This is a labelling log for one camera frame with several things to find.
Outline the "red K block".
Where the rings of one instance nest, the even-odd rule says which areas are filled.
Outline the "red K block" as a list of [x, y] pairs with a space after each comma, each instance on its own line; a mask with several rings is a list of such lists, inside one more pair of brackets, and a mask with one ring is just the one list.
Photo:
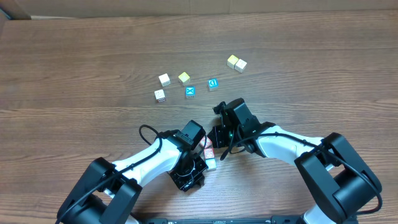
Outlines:
[[201, 141], [199, 142], [199, 145], [200, 145], [202, 148], [206, 149], [206, 148], [209, 148], [209, 147], [212, 146], [212, 141], [211, 141], [207, 136], [204, 136], [204, 137], [201, 139]]

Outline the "red M block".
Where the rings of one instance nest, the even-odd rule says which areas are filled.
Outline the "red M block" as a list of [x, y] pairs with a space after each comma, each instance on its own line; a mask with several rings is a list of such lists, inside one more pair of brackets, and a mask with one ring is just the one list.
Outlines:
[[204, 155], [205, 159], [214, 159], [215, 158], [214, 149], [212, 147], [204, 149], [203, 155]]

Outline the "blue P block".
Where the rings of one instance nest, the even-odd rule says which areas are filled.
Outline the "blue P block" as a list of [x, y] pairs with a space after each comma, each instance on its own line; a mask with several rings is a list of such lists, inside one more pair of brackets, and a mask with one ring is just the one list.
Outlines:
[[216, 160], [215, 158], [206, 159], [207, 170], [216, 170]]

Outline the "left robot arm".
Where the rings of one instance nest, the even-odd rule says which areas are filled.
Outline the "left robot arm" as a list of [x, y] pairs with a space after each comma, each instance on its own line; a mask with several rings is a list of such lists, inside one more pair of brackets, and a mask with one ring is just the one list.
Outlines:
[[148, 148], [127, 159], [95, 159], [59, 208], [57, 223], [136, 223], [132, 209], [158, 175], [169, 173], [182, 191], [203, 181], [206, 163], [192, 152], [203, 138], [205, 130], [191, 120], [181, 131], [157, 133]]

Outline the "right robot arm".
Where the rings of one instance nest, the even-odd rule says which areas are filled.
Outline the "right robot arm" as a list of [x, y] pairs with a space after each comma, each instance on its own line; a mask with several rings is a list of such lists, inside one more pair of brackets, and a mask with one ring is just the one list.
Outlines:
[[236, 147], [298, 169], [315, 205], [292, 216], [293, 223], [357, 223], [359, 215], [381, 209], [381, 182], [344, 136], [306, 137], [274, 123], [260, 123], [242, 98], [222, 101], [213, 111], [220, 124], [213, 126], [208, 138], [213, 147], [224, 149], [221, 160]]

